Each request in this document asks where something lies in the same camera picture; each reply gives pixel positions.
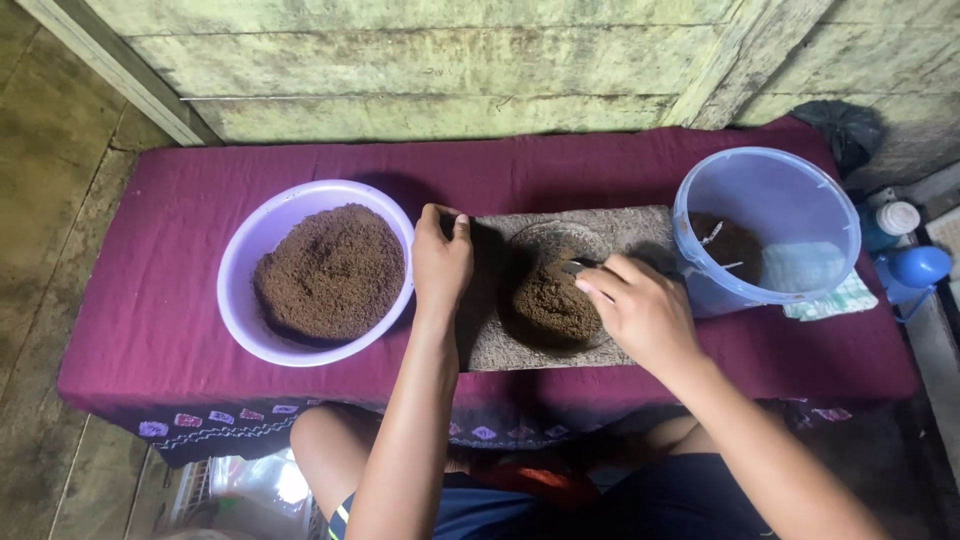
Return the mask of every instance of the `leg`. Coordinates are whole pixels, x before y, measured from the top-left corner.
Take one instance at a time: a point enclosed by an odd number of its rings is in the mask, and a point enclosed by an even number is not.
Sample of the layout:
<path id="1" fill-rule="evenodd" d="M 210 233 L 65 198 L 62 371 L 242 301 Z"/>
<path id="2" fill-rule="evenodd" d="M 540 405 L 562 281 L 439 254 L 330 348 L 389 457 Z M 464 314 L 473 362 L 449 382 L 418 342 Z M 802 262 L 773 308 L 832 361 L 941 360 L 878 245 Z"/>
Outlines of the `leg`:
<path id="1" fill-rule="evenodd" d="M 324 404 L 303 412 L 290 446 L 317 505 L 329 522 L 360 485 L 377 424 L 348 405 Z"/>

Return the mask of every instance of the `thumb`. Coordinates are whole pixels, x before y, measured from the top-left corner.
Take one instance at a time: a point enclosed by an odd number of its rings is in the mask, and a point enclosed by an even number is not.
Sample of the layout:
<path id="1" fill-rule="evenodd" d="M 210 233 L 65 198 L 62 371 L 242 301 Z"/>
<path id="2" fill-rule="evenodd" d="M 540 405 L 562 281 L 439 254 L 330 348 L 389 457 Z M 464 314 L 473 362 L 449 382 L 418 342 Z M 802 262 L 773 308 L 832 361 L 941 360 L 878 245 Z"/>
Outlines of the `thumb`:
<path id="1" fill-rule="evenodd" d="M 597 313 L 600 313 L 600 318 L 604 322 L 611 320 L 612 317 L 616 315 L 616 307 L 613 304 L 613 300 L 609 296 L 600 292 L 600 289 L 588 283 L 586 280 L 577 280 L 575 283 L 577 288 L 586 292 L 589 296 L 590 301 L 593 302 L 593 306 L 596 307 Z"/>
<path id="2" fill-rule="evenodd" d="M 453 224 L 453 239 L 470 241 L 470 218 L 465 213 L 458 215 Z"/>

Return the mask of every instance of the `patterned fabric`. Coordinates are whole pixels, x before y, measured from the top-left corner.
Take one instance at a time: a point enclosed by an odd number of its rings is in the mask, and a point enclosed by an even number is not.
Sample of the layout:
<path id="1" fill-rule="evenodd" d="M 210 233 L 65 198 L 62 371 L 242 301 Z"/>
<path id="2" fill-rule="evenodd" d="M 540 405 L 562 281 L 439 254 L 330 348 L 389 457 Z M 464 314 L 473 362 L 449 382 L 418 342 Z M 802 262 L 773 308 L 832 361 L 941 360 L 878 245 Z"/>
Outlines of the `patterned fabric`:
<path id="1" fill-rule="evenodd" d="M 760 400 L 782 414 L 794 429 L 841 422 L 881 402 L 825 401 L 795 398 Z M 297 415 L 319 405 L 312 398 L 257 400 L 243 404 L 168 405 L 100 413 L 156 449 L 174 468 L 211 456 L 240 455 L 256 459 L 290 446 L 290 428 Z M 382 414 L 385 404 L 353 403 Z M 556 446 L 599 430 L 628 414 L 645 415 L 646 427 L 685 414 L 680 405 L 646 405 L 614 411 L 570 409 L 562 418 L 507 408 L 454 409 L 449 441 L 487 450 L 536 450 Z"/>
<path id="2" fill-rule="evenodd" d="M 873 309 L 879 300 L 860 280 L 856 270 L 850 272 L 833 292 L 813 302 L 787 304 L 783 313 L 791 319 L 801 321 L 819 321 L 843 313 L 856 313 Z"/>

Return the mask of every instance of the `red cloth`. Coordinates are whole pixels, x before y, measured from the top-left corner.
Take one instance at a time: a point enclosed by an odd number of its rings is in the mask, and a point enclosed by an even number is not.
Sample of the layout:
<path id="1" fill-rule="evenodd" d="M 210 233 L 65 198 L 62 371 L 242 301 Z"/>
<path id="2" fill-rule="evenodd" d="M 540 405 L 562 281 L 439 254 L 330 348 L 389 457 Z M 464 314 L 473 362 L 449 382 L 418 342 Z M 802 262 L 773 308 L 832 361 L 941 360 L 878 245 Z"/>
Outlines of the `red cloth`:
<path id="1" fill-rule="evenodd" d="M 409 318 L 365 351 L 309 369 L 259 360 L 224 327 L 215 292 L 220 257 L 264 201 L 314 178 L 346 178 L 380 188 L 413 216 L 424 202 L 471 215 L 671 205 L 699 160 L 750 145 L 792 152 L 835 175 L 820 135 L 792 118 L 751 131 L 662 128 L 632 135 L 148 152 L 87 285 L 63 358 L 60 393 L 73 406 L 98 412 L 279 396 L 385 403 Z M 877 294 L 866 258 L 857 270 Z M 697 332 L 707 353 L 754 398 L 905 397 L 917 379 L 891 310 L 877 295 L 879 307 L 867 312 L 800 323 L 779 307 L 760 307 L 701 322 Z M 603 367 L 463 374 L 455 405 L 481 406 L 516 393 L 556 408 L 672 400 L 639 367 Z"/>

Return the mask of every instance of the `clear plastic container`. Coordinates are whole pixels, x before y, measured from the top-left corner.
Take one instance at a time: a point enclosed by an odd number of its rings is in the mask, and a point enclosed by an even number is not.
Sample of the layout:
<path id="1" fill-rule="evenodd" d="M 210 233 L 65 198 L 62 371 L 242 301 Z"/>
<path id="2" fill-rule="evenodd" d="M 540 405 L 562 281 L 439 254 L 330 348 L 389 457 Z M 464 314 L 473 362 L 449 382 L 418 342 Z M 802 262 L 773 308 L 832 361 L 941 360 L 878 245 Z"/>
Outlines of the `clear plastic container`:
<path id="1" fill-rule="evenodd" d="M 758 285 L 707 254 L 689 212 L 730 218 L 756 233 L 763 246 Z M 733 148 L 697 163 L 677 193 L 673 230 L 693 316 L 701 318 L 815 300 L 850 274 L 860 253 L 856 210 L 840 186 L 813 163 L 770 148 Z"/>

